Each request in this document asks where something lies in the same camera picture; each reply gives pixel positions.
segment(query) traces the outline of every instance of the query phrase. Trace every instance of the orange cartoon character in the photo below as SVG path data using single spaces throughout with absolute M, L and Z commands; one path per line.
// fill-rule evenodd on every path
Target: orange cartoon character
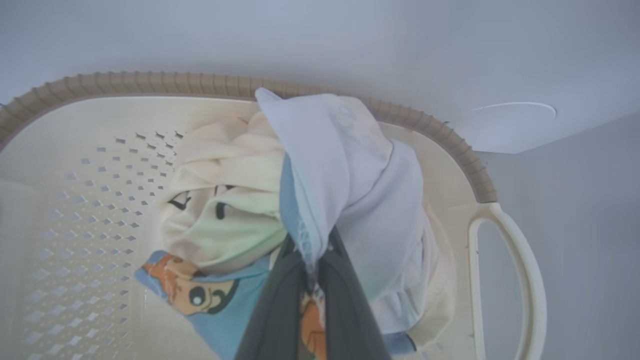
M 160 282 L 167 302 L 184 315 L 219 313 L 231 302 L 240 282 L 202 281 L 206 275 L 194 264 L 167 253 L 155 263 L 145 263 L 142 270 L 149 281 L 153 278 Z

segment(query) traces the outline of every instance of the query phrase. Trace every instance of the white plastic handle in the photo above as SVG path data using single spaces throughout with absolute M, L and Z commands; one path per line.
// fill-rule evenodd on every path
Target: white plastic handle
M 547 298 L 540 268 L 524 234 L 513 219 L 502 210 L 500 204 L 483 204 L 479 208 L 477 218 L 471 223 L 470 228 L 470 232 L 475 234 L 476 239 L 480 224 L 485 220 L 493 222 L 498 227 L 506 242 L 509 254 L 513 258 L 520 279 L 522 333 L 515 359 L 540 360 L 547 333 Z

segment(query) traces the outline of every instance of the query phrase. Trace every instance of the laundry basket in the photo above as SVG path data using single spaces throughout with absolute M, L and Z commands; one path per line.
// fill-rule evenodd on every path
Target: laundry basket
M 47 83 L 0 110 L 3 358 L 212 357 L 133 272 L 161 247 L 150 208 L 186 131 L 219 115 L 249 118 L 261 86 L 285 98 L 331 92 L 212 74 L 98 73 Z M 485 220 L 504 236 L 522 285 L 516 358 L 539 359 L 547 321 L 540 271 L 479 158 L 429 115 L 362 100 L 388 137 L 416 150 L 424 206 L 456 264 L 455 315 L 423 349 L 428 359 L 485 358 L 477 261 Z

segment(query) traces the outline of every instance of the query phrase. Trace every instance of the blue cloth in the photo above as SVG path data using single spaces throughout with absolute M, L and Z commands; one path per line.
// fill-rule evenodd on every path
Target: blue cloth
M 149 257 L 147 264 L 156 264 L 166 255 L 167 253 L 164 251 L 156 251 Z M 268 275 L 269 256 L 265 256 L 251 266 L 232 274 L 192 278 L 193 284 L 238 280 L 237 288 L 231 294 L 230 302 L 219 313 L 194 313 L 185 316 L 221 360 L 233 360 L 236 356 L 244 330 Z M 168 300 L 168 295 L 163 290 L 160 281 L 150 276 L 144 268 L 137 270 L 135 277 L 156 295 Z

